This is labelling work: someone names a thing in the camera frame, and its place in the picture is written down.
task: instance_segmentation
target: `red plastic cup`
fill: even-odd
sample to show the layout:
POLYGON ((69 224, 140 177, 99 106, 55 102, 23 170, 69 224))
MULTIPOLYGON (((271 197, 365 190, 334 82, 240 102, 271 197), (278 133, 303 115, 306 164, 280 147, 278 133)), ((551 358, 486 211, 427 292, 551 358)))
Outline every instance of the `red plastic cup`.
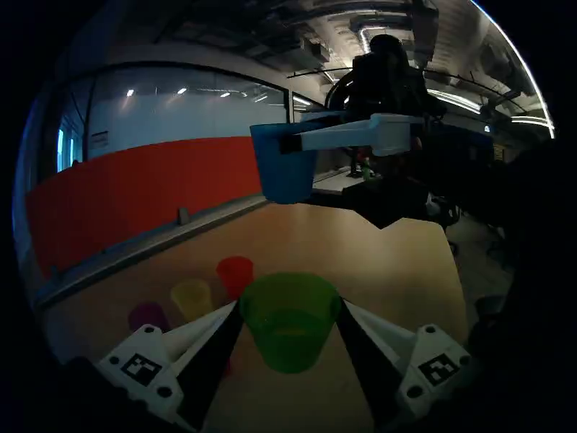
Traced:
POLYGON ((252 261, 240 255, 227 257, 220 261, 216 267, 216 273, 226 287, 230 300, 239 299, 245 287, 254 281, 253 268, 252 261))

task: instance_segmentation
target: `desk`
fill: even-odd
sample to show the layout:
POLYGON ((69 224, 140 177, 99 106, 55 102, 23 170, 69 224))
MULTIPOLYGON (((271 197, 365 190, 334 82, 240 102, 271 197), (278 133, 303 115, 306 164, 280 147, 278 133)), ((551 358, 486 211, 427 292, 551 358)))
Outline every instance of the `desk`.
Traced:
MULTIPOLYGON (((56 305, 44 317, 49 340, 63 358, 99 359, 129 335, 128 311, 144 300, 160 303, 172 326, 182 325, 169 300, 171 287, 202 278, 213 287, 215 305, 222 303, 215 268, 229 255, 251 258, 256 276, 320 275, 352 303, 405 328, 436 323, 458 341, 466 337, 462 289, 440 226, 402 219, 378 230, 353 211, 269 204, 56 305)), ((264 365, 244 327, 232 354, 232 375, 222 381, 207 425, 218 432, 373 431, 336 328, 317 365, 300 375, 282 375, 264 365)))
POLYGON ((339 196, 343 193, 343 189, 364 182, 363 178, 350 178, 348 174, 349 171, 319 180, 312 184, 312 192, 339 196))

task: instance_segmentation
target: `office chair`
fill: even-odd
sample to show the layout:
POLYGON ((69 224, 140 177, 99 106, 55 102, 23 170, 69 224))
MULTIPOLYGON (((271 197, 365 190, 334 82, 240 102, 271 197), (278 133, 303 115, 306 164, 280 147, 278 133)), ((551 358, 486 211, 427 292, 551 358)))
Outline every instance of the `office chair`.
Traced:
MULTIPOLYGON (((444 197, 433 197, 432 201, 439 206, 440 211, 433 220, 443 227, 443 231, 446 234, 446 228, 459 221, 461 218, 461 212, 457 208, 456 204, 449 202, 444 197)), ((459 246, 449 239, 447 239, 447 242, 449 243, 449 247, 451 247, 453 256, 456 257, 459 254, 459 246)))

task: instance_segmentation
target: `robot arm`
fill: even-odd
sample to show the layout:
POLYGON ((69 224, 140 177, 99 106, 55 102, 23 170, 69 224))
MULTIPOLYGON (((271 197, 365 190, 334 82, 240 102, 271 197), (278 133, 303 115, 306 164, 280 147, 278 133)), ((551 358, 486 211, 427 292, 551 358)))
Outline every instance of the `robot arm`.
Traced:
MULTIPOLYGON (((167 333, 145 325, 97 368, 154 415, 198 432, 242 324, 233 302, 167 333)), ((413 333, 342 299, 337 326, 377 429, 421 418, 477 370, 471 356, 435 325, 413 333)))

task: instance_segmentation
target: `orange wall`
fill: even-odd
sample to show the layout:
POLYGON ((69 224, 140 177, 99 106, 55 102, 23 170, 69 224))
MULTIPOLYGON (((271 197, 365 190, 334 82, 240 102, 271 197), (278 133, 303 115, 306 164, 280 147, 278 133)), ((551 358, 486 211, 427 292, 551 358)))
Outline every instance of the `orange wall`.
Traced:
POLYGON ((250 137, 173 141, 114 152, 47 179, 26 197, 46 276, 111 245, 235 198, 259 193, 250 137))

